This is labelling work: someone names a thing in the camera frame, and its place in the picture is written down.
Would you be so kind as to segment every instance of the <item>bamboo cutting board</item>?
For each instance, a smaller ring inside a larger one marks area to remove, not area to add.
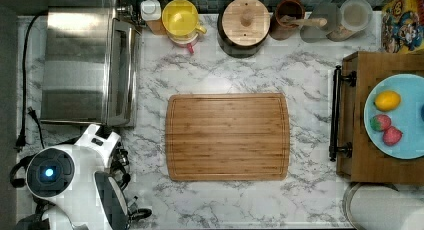
[[[282,94],[174,95],[166,115],[171,179],[282,180],[290,154]]]

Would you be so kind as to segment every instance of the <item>yellow container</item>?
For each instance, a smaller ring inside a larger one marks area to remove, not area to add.
[[[162,12],[162,22],[169,37],[175,40],[189,40],[197,33],[206,33],[199,23],[196,7],[187,0],[174,0]]]

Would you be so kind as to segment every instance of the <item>toaster oven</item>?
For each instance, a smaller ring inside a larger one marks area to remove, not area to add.
[[[127,0],[49,5],[41,122],[134,125],[140,33],[132,5]]]

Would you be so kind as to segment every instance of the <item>marble countertop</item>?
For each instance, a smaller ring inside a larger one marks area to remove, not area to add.
[[[129,199],[137,195],[139,206],[151,207],[153,215],[133,223],[132,229],[351,228],[342,210],[349,183],[336,175],[336,164],[328,158],[332,75],[343,57],[358,50],[379,49],[379,19],[379,13],[375,13],[363,34],[339,43],[322,40],[309,44],[299,33],[284,41],[268,37],[256,55],[245,59],[232,58],[219,47],[217,15],[201,16],[208,32],[194,46],[194,55],[164,36],[144,31],[137,79],[137,123],[135,128],[122,129],[121,136],[129,151],[132,173],[125,195]],[[28,22],[21,19],[20,46]],[[39,113],[45,19],[34,26],[28,55],[28,106]],[[290,164],[286,179],[170,180],[164,145],[170,96],[270,92],[283,93],[289,110]],[[28,122],[27,139],[33,144],[21,157],[40,149],[37,128]],[[47,145],[75,137],[80,131],[70,126],[43,126]],[[29,211],[24,210],[29,196],[27,190],[19,191],[18,219]]]

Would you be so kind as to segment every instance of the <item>lemon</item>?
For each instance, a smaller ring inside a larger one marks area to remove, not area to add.
[[[387,112],[397,108],[401,102],[400,95],[395,91],[383,91],[377,95],[374,104],[378,110]]]

